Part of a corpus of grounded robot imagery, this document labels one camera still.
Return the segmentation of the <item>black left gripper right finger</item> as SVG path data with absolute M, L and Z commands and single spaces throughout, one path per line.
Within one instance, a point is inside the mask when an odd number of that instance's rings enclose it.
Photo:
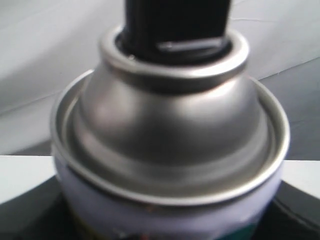
M 318 240 L 320 201 L 282 182 L 265 213 L 268 240 Z

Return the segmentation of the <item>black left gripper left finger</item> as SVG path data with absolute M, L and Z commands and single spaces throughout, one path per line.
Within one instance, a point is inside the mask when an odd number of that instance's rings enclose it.
M 0 205 L 0 238 L 75 239 L 73 218 L 55 177 Z

